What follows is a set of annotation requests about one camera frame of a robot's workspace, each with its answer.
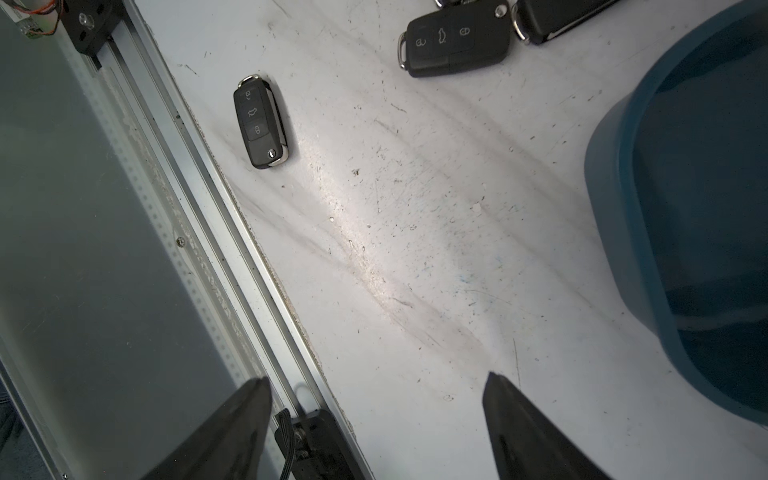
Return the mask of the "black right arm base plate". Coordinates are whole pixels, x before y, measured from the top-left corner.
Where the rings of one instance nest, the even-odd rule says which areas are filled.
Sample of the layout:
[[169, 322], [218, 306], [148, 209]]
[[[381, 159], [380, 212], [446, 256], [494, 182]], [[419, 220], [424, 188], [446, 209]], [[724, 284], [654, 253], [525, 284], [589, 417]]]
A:
[[285, 459], [281, 479], [364, 479], [330, 412], [315, 410], [292, 418], [290, 411], [283, 409], [275, 420], [278, 428], [274, 437]]

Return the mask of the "black VW flip key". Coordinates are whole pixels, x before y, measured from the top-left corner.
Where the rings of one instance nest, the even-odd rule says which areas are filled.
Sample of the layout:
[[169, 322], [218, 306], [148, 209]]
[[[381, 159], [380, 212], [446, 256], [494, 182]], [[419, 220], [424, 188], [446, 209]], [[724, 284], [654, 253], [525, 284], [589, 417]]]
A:
[[463, 73], [503, 61], [511, 45], [507, 1], [448, 1], [409, 22], [397, 61], [414, 78]]

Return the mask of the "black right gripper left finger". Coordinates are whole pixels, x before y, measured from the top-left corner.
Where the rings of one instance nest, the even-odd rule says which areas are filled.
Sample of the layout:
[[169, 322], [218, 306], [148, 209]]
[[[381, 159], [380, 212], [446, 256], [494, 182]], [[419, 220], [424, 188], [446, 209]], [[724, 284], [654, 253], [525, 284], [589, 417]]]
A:
[[255, 479], [271, 418], [266, 377], [240, 386], [146, 479]]

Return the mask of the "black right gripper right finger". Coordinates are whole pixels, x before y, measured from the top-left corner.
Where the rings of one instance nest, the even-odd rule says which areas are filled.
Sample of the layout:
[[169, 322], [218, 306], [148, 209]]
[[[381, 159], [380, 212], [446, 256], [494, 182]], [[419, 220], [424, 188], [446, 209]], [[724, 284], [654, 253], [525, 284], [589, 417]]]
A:
[[606, 479], [511, 381], [491, 372], [482, 398], [501, 479]]

